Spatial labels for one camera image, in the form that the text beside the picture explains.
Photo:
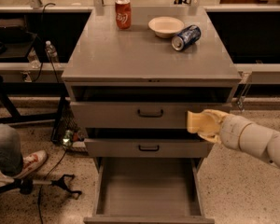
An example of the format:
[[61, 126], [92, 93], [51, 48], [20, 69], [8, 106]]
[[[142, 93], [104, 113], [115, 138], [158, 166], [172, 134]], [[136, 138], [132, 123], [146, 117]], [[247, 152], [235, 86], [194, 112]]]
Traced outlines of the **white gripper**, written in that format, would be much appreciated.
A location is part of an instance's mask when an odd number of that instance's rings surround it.
[[244, 129], [252, 124], [252, 121], [241, 116], [229, 115], [229, 113], [215, 109], [203, 111], [203, 124], [221, 124], [219, 136], [217, 134], [199, 133], [199, 136], [213, 144], [222, 143], [225, 147], [239, 150], [240, 136]]

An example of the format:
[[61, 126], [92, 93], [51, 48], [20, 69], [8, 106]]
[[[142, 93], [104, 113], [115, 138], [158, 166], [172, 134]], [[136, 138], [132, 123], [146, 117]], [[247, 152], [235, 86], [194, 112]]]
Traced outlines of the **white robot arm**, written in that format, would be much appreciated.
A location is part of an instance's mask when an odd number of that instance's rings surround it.
[[280, 169], [280, 132], [274, 129], [242, 116], [206, 109], [201, 113], [188, 112], [188, 131]]

